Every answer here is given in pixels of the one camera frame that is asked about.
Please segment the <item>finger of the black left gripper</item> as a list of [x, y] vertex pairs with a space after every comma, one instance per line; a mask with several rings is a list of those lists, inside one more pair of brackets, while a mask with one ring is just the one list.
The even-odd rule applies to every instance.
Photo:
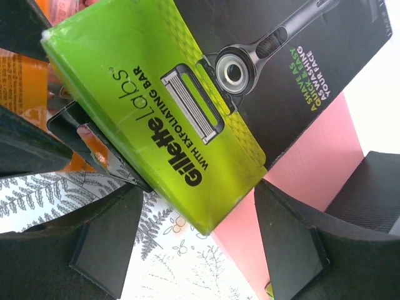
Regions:
[[41, 38], [42, 32], [50, 27], [35, 1], [1, 0], [2, 49], [47, 63]]
[[18, 177], [64, 169], [73, 151], [1, 106], [1, 176]]

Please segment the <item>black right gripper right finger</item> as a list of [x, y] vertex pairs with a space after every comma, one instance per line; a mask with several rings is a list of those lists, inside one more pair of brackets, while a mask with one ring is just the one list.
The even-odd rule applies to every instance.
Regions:
[[254, 202], [275, 299], [399, 299], [399, 237], [342, 221], [265, 180]]

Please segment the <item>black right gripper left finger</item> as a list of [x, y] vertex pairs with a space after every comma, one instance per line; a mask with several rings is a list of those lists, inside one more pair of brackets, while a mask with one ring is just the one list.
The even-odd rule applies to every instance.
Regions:
[[126, 184], [23, 231], [1, 234], [1, 299], [120, 299], [143, 206]]

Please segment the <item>black green Gillette razor box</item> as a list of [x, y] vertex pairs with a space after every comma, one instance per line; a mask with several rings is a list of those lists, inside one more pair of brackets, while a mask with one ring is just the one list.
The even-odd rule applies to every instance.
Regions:
[[208, 234], [392, 34], [384, 1], [99, 1], [42, 33], [47, 125]]

